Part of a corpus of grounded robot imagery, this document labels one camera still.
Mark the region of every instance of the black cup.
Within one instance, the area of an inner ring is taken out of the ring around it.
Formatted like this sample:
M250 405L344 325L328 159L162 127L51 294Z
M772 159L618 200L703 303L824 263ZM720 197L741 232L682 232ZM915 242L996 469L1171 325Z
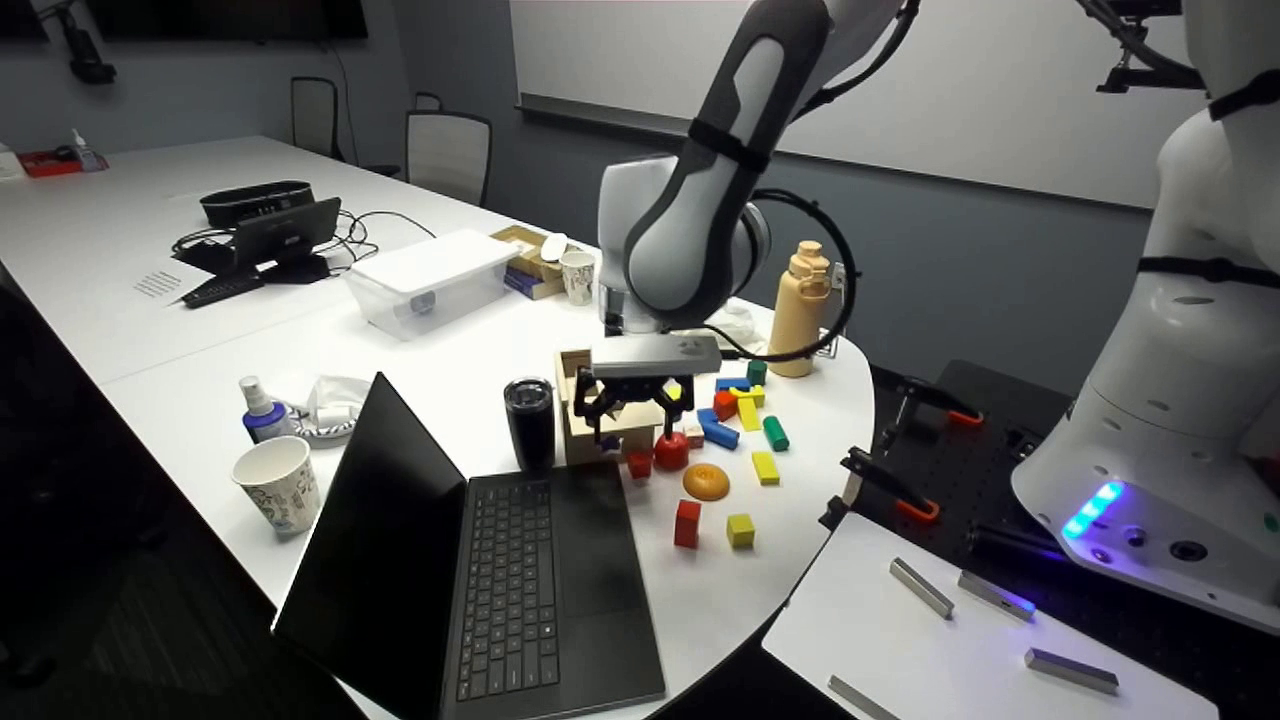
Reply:
M549 381L515 381L504 389L515 462L530 474L549 474L558 454L558 414Z

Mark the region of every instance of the bottle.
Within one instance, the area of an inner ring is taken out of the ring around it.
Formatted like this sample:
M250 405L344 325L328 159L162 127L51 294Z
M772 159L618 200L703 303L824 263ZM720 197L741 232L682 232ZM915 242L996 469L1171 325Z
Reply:
M797 353L819 337L831 300L831 261L819 239L802 239L777 278L769 354ZM808 374L811 354L769 364L777 374Z
M288 405L279 405L276 394L264 392L264 385L257 374L240 381L243 392L243 431L261 445L268 434L297 434L297 418L288 412Z

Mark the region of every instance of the gray wall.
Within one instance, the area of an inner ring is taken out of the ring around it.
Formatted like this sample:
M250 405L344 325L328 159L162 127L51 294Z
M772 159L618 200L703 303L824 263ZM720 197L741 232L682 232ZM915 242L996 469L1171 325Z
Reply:
M114 86L73 80L61 43L0 47L0 144L47 148L80 127L105 150L264 130L288 138L288 75L348 75L344 150L403 155L408 80L393 0L366 0L368 43L105 43Z
M495 122L492 204L592 239L603 162L665 137L519 117L509 0L402 0L408 80ZM948 361L1078 392L1110 338L1149 215L847 162L777 159L766 185L819 200L865 263L851 338L871 364L938 381ZM811 223L777 209L772 278Z

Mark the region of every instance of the laptop keyboard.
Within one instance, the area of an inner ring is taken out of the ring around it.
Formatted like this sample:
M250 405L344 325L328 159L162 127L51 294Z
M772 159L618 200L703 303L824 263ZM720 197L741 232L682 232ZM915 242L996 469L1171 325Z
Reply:
M481 701L561 678L551 487L471 485L471 546L455 696Z

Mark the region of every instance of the blue light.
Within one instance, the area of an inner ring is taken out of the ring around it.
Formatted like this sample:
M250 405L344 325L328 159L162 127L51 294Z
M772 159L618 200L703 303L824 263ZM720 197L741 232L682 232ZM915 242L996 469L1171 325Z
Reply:
M1110 480L1087 494L1087 505L1078 508L1078 514L1065 525L1065 536L1078 538L1086 536L1115 500L1126 494L1122 480Z

